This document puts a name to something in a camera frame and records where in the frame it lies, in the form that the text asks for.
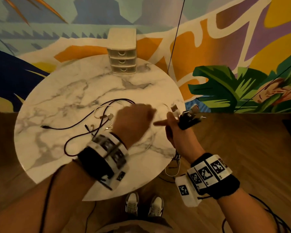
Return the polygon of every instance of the colorful wall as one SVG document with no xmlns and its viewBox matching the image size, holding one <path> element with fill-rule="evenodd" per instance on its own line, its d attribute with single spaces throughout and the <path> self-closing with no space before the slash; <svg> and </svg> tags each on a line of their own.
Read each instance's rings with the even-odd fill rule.
<svg viewBox="0 0 291 233">
<path fill-rule="evenodd" d="M 67 62 L 106 54 L 111 27 L 137 29 L 137 56 L 187 107 L 291 112 L 291 0 L 0 0 L 0 112 Z"/>
</svg>

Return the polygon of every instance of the shoe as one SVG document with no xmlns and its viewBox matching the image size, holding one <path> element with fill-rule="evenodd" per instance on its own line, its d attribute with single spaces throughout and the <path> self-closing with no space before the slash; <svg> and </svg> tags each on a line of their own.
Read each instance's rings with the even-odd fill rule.
<svg viewBox="0 0 291 233">
<path fill-rule="evenodd" d="M 150 205 L 150 211 L 148 213 L 148 217 L 162 216 L 163 210 L 164 210 L 164 200 L 160 197 L 155 196 L 152 199 L 152 202 Z"/>
<path fill-rule="evenodd" d="M 138 216 L 138 203 L 139 203 L 138 193 L 128 194 L 125 201 L 125 212 L 127 212 L 128 214 L 134 214 Z"/>
</svg>

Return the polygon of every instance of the sneaker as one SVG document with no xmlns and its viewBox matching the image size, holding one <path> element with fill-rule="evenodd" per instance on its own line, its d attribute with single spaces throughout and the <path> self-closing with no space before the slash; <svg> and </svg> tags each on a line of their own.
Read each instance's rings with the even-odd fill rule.
<svg viewBox="0 0 291 233">
<path fill-rule="evenodd" d="M 138 193 L 128 194 L 125 201 L 125 212 L 138 216 L 138 203 Z"/>
<path fill-rule="evenodd" d="M 148 213 L 148 217 L 162 216 L 163 210 L 164 210 L 164 200 L 160 197 L 155 196 L 152 199 L 152 202 L 150 205 L 150 211 Z"/>
</svg>

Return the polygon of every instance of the left hand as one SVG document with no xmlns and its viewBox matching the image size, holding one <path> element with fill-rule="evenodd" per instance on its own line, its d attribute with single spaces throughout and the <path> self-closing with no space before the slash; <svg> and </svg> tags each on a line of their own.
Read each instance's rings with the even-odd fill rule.
<svg viewBox="0 0 291 233">
<path fill-rule="evenodd" d="M 132 104 L 120 109 L 115 117 L 112 132 L 129 149 L 138 142 L 150 128 L 156 109 L 151 105 Z"/>
</svg>

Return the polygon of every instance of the marble tabletop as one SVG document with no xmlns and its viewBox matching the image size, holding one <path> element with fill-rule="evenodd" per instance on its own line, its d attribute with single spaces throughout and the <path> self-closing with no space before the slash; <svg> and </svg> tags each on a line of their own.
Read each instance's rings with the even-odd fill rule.
<svg viewBox="0 0 291 233">
<path fill-rule="evenodd" d="M 65 142 L 85 133 L 84 124 L 99 126 L 100 119 L 90 115 L 71 129 L 43 129 L 41 125 L 63 128 L 73 125 L 104 102 L 117 98 L 135 103 L 151 104 L 157 109 L 154 121 L 165 119 L 174 104 L 185 110 L 182 95 L 175 82 L 157 66 L 137 59 L 137 73 L 130 75 L 111 72 L 108 55 L 97 55 L 67 64 L 40 82 L 24 101 L 17 116 L 14 143 L 16 154 L 28 176 L 39 183 L 63 164 L 71 161 L 63 152 Z M 129 105 L 113 103 L 108 113 Z M 97 109 L 100 116 L 105 108 Z M 109 126 L 114 118 L 104 127 Z M 91 135 L 73 139 L 67 153 L 77 154 Z M 129 171 L 113 191 L 96 182 L 84 201 L 105 200 L 134 191 L 159 175 L 170 163 L 175 149 L 167 140 L 164 127 L 154 127 L 129 149 Z"/>
</svg>

